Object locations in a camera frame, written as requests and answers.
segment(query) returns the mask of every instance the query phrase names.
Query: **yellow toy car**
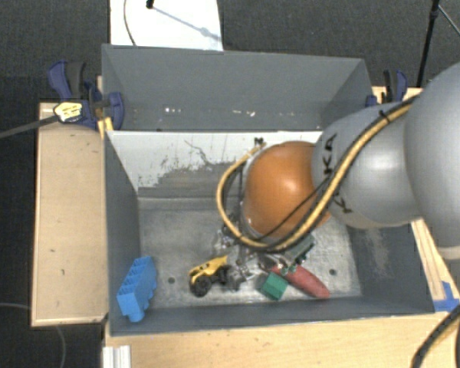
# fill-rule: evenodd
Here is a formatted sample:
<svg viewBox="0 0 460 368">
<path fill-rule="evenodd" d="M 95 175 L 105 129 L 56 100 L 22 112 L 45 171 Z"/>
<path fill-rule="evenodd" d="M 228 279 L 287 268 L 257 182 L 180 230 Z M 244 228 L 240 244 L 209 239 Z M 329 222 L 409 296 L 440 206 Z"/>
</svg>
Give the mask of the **yellow toy car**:
<svg viewBox="0 0 460 368">
<path fill-rule="evenodd" d="M 189 271 L 189 289 L 196 297 L 205 296 L 216 281 L 226 283 L 227 257 L 214 258 Z"/>
</svg>

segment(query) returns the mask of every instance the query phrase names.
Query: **green block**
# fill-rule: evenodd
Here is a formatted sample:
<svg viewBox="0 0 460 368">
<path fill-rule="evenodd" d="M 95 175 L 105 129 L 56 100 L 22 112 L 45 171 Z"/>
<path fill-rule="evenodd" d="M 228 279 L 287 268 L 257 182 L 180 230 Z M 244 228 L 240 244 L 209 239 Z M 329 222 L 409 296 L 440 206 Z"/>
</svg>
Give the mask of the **green block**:
<svg viewBox="0 0 460 368">
<path fill-rule="evenodd" d="M 269 273 L 266 278 L 265 283 L 261 286 L 262 294 L 268 296 L 272 300 L 279 300 L 283 296 L 286 287 L 288 286 L 288 281 L 284 278 L 276 275 L 275 273 Z"/>
</svg>

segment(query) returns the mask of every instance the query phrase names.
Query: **clamp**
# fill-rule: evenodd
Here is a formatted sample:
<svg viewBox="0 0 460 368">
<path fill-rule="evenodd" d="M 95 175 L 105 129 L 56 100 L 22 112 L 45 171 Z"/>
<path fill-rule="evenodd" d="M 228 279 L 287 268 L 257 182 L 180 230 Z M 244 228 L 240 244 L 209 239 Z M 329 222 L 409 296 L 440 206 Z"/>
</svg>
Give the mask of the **clamp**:
<svg viewBox="0 0 460 368">
<path fill-rule="evenodd" d="M 95 130 L 97 121 L 110 117 L 113 128 L 121 128 L 124 104 L 121 93 L 109 93 L 103 100 L 102 93 L 93 81 L 84 80 L 85 63 L 59 60 L 48 70 L 48 82 L 58 93 L 61 103 L 54 113 L 62 123 L 76 123 Z"/>
</svg>

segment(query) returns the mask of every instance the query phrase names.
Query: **yellow tag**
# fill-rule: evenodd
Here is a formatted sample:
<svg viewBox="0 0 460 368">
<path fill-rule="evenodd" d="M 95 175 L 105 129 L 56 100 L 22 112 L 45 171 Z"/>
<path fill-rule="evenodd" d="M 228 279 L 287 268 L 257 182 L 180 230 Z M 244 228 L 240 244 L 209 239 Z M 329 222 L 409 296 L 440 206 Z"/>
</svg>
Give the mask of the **yellow tag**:
<svg viewBox="0 0 460 368">
<path fill-rule="evenodd" d="M 62 102 L 53 111 L 62 123 L 75 123 L 83 117 L 82 104 L 78 102 Z"/>
</svg>

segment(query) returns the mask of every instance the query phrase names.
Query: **gray bin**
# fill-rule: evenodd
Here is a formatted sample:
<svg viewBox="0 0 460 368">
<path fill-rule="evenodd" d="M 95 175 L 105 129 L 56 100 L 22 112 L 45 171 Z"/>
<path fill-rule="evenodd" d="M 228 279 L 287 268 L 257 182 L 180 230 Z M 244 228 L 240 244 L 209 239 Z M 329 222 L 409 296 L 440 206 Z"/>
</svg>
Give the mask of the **gray bin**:
<svg viewBox="0 0 460 368">
<path fill-rule="evenodd" d="M 270 74 L 271 67 L 281 71 Z M 299 86 L 287 80 L 297 77 Z M 218 102 L 209 104 L 208 81 Z M 244 86 L 252 90 L 245 93 Z M 363 107 L 371 87 L 362 61 L 104 46 L 103 87 L 105 93 L 121 91 L 126 103 L 123 131 L 108 133 L 104 154 L 114 336 L 433 312 L 408 226 L 360 231 L 334 218 L 316 230 L 317 245 L 305 262 L 331 299 L 314 300 L 288 287 L 281 301 L 272 302 L 252 281 L 239 292 L 219 285 L 204 298 L 189 292 L 187 273 L 212 257 L 222 223 L 214 200 L 222 171 L 252 148 L 255 137 L 269 146 L 314 143 L 321 127 Z M 255 115 L 233 113 L 237 104 Z M 161 106 L 176 112 L 168 117 Z M 293 116 L 286 115 L 290 110 Z M 116 293 L 133 260 L 144 255 L 153 256 L 158 287 L 145 318 L 132 324 Z"/>
</svg>

